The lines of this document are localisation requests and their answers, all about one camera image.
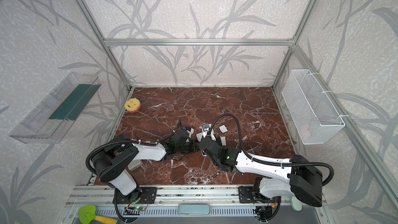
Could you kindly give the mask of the white battery cover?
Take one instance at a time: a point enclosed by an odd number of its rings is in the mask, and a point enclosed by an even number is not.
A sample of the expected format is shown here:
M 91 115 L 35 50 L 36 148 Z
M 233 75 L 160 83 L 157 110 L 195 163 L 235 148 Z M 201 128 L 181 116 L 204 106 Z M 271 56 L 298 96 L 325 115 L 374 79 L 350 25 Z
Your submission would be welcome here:
M 219 130 L 220 130 L 222 133 L 227 133 L 227 132 L 228 132 L 228 129 L 227 129 L 227 127 L 226 127 L 225 125 L 219 126 Z
M 223 136 L 218 137 L 218 138 L 217 138 L 217 142 L 218 142 L 218 144 L 220 144 L 221 146 L 226 146 L 226 145 L 227 145 L 227 144 L 226 144 L 226 138 L 223 137 Z

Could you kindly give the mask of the white remote control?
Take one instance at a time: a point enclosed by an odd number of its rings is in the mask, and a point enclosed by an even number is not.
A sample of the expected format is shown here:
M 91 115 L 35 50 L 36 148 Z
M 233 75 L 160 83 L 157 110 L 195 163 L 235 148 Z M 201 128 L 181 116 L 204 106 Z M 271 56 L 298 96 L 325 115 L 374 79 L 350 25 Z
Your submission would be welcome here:
M 198 133 L 198 134 L 197 134 L 197 140 L 198 140 L 198 142 L 200 142 L 200 141 L 202 140 L 202 138 L 203 138 L 203 133 Z

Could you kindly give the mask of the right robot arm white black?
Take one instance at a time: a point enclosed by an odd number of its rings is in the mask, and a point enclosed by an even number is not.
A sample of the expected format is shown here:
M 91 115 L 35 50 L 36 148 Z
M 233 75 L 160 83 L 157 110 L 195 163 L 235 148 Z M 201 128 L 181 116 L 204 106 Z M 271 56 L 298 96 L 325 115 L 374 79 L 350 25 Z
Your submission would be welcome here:
M 201 138 L 198 147 L 221 171 L 261 175 L 254 183 L 255 197 L 295 197 L 304 204 L 321 207 L 322 188 L 334 176 L 331 165 L 309 162 L 301 155 L 292 159 L 253 155 L 244 150 L 225 148 L 209 136 Z

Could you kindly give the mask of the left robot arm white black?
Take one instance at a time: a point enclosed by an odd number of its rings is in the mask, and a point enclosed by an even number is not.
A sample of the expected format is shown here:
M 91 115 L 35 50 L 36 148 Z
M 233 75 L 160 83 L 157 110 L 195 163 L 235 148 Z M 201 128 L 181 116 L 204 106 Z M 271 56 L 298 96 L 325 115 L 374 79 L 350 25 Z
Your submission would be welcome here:
M 193 133 L 191 127 L 181 128 L 165 140 L 155 143 L 133 140 L 122 134 L 91 151 L 85 164 L 101 182 L 115 188 L 117 193 L 130 198 L 138 197 L 141 189 L 128 172 L 131 162 L 169 161 L 175 156 L 195 153 L 198 145 L 192 139 Z

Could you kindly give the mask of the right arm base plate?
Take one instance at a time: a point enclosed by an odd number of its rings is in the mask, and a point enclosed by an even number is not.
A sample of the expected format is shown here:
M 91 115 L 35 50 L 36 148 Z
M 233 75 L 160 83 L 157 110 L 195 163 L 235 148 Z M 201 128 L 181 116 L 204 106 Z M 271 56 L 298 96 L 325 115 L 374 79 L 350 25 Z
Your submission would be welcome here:
M 274 204 L 278 202 L 278 197 L 267 198 L 259 192 L 254 192 L 253 187 L 239 186 L 238 187 L 238 198 L 242 204 L 254 204 L 254 203 L 266 203 Z

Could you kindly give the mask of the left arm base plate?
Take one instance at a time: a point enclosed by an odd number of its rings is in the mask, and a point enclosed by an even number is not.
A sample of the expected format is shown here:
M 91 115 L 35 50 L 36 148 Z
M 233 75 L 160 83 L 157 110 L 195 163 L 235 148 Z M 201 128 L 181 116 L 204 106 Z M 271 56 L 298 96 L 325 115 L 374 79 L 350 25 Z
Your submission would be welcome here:
M 157 187 L 138 187 L 127 196 L 115 189 L 113 204 L 154 204 Z

